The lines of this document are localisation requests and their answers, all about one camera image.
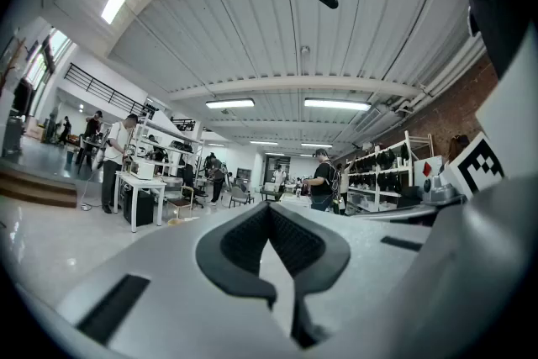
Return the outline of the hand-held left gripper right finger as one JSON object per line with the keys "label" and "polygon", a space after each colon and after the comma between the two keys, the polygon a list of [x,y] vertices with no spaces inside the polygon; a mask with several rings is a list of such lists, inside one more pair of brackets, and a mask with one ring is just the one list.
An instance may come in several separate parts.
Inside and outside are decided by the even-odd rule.
{"label": "hand-held left gripper right finger", "polygon": [[272,203],[269,241],[293,280],[290,336],[315,346],[382,303],[430,234],[424,226],[342,218]]}

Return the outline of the black railing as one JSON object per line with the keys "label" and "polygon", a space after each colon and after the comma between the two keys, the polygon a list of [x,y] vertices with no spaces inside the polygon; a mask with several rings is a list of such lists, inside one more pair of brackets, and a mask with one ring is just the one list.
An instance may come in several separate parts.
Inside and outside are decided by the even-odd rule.
{"label": "black railing", "polygon": [[75,86],[89,92],[93,96],[112,104],[116,108],[126,111],[142,111],[145,106],[137,103],[134,99],[127,97],[119,91],[114,90],[109,85],[101,82],[97,78],[85,72],[79,66],[71,63],[64,74],[64,78]]}

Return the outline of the white microwave oven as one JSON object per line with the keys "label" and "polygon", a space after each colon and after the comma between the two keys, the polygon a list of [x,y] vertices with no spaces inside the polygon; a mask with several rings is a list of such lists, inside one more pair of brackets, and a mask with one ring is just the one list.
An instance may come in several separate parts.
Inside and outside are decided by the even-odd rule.
{"label": "white microwave oven", "polygon": [[137,179],[150,181],[155,176],[155,167],[156,165],[150,161],[133,160],[130,162],[127,172]]}

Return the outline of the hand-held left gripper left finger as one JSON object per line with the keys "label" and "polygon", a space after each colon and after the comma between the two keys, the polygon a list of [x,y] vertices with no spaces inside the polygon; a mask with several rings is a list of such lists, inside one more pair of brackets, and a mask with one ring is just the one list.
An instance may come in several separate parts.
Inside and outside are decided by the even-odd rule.
{"label": "hand-held left gripper left finger", "polygon": [[138,276],[148,284],[109,350],[138,359],[293,359],[294,344],[266,301],[228,295],[196,263],[198,241],[245,211],[224,210],[144,235],[89,272],[56,312],[78,326],[123,277]]}

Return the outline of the wooden steps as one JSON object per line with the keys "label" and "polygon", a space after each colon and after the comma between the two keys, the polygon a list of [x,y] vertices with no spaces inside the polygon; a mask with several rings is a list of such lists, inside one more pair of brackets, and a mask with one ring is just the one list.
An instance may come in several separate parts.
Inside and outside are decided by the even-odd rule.
{"label": "wooden steps", "polygon": [[0,170],[0,195],[60,208],[73,209],[77,204],[77,190],[74,184],[19,171]]}

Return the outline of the white metal shelf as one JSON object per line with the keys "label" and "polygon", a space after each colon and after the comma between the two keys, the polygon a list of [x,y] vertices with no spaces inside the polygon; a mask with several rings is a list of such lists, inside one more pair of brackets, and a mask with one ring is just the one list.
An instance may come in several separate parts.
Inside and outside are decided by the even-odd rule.
{"label": "white metal shelf", "polygon": [[154,176],[180,177],[187,165],[197,176],[203,142],[187,136],[166,121],[159,120],[157,114],[152,119],[148,116],[139,119],[130,140],[134,147],[133,159],[152,165]]}

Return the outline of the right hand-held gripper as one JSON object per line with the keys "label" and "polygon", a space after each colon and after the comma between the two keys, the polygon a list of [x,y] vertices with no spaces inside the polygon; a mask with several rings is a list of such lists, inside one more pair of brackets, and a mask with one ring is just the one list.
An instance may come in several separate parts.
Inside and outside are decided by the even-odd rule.
{"label": "right hand-held gripper", "polygon": [[538,356],[538,27],[477,111],[504,178],[441,212],[378,308],[327,344],[327,359]]}

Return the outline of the wooden frame chair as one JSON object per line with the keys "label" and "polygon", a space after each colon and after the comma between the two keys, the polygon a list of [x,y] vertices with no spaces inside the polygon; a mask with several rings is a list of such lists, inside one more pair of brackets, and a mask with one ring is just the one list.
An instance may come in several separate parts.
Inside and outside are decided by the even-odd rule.
{"label": "wooden frame chair", "polygon": [[193,210],[194,189],[181,186],[176,193],[166,197],[167,213],[171,219],[185,219],[191,216]]}

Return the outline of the white work table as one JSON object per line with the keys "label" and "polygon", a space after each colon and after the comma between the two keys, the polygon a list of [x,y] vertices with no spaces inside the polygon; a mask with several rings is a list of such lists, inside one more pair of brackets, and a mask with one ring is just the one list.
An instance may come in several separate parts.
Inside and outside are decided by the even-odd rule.
{"label": "white work table", "polygon": [[115,172],[116,179],[114,184],[114,201],[113,201],[113,212],[116,214],[119,211],[119,187],[122,182],[125,182],[133,189],[133,197],[131,199],[131,221],[130,229],[132,233],[137,232],[137,207],[138,207],[138,193],[141,189],[155,189],[158,192],[157,199],[157,216],[156,216],[156,225],[162,226],[162,214],[163,214],[163,205],[165,197],[165,188],[166,184],[162,180],[150,179],[144,180],[135,177],[129,172]]}

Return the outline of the white storage shelf rack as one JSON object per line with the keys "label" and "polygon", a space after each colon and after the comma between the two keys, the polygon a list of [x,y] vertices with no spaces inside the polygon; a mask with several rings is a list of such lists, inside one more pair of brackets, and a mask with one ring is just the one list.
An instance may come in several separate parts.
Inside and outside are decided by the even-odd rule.
{"label": "white storage shelf rack", "polygon": [[433,156],[433,137],[412,136],[384,146],[377,145],[370,153],[349,159],[347,215],[374,213],[397,208],[402,191],[414,185],[414,163],[427,153]]}

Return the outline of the black box under table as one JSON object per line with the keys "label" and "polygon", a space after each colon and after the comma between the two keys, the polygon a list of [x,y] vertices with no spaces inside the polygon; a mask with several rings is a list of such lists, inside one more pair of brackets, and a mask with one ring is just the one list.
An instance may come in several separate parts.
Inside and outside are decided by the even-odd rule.
{"label": "black box under table", "polygon": [[[133,190],[124,191],[123,215],[124,219],[131,224]],[[143,226],[153,223],[154,219],[154,198],[146,190],[138,191],[136,199],[136,226]]]}

